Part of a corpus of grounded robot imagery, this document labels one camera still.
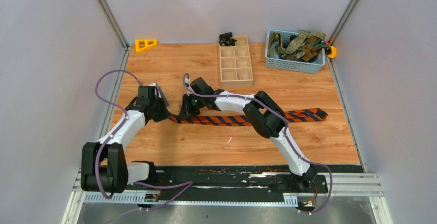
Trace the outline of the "orange navy striped tie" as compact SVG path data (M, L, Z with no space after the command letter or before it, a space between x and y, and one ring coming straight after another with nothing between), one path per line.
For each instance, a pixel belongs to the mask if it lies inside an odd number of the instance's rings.
M299 122L321 122L324 121L328 116L324 110L320 108L302 109L287 111L285 113L285 119L289 123L299 123ZM178 124L198 124L198 125L209 125L209 126L229 126L229 127L240 127L240 126L252 126L249 119L244 115L233 115L233 116L195 116L188 119L179 120L178 116L175 114L170 114L169 120Z

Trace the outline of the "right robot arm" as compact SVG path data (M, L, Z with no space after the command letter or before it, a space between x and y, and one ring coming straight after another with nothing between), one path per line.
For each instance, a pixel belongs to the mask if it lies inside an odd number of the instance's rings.
M183 95L182 107L176 119L179 122L193 119L203 124L214 123L211 117L199 115L203 107L244 114L261 137L270 139L277 146L290 172L296 175L295 187L301 192L314 187L316 170L292 137L285 113L264 91L255 95L240 95L224 90L218 90L213 95L189 92Z

